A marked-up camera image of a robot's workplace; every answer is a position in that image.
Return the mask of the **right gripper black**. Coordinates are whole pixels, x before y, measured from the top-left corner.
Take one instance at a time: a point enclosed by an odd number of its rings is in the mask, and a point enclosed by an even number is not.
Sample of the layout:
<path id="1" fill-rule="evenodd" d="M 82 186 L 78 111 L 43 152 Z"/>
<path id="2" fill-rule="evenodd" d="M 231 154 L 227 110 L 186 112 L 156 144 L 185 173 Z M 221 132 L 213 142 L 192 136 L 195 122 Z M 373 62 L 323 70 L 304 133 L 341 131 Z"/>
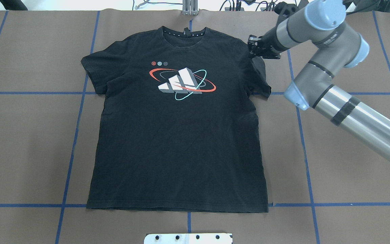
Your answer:
<path id="1" fill-rule="evenodd" d="M 275 32 L 267 32 L 262 37 L 249 35 L 247 46 L 249 53 L 254 57 L 271 60 L 281 59 L 282 46 Z"/>

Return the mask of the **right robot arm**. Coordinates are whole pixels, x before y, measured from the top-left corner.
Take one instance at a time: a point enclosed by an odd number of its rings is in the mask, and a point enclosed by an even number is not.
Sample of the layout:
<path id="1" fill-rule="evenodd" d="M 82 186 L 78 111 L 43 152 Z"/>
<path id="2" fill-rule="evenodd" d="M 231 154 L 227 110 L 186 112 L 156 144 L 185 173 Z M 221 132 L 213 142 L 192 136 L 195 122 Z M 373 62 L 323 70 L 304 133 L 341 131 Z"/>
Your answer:
<path id="1" fill-rule="evenodd" d="M 314 0 L 302 9 L 281 2 L 276 26 L 263 36 L 250 35 L 249 52 L 278 60 L 307 41 L 317 47 L 284 96 L 296 107 L 313 108 L 390 162 L 390 119 L 334 85 L 343 68 L 353 68 L 369 54 L 369 44 L 346 22 L 341 0 Z"/>

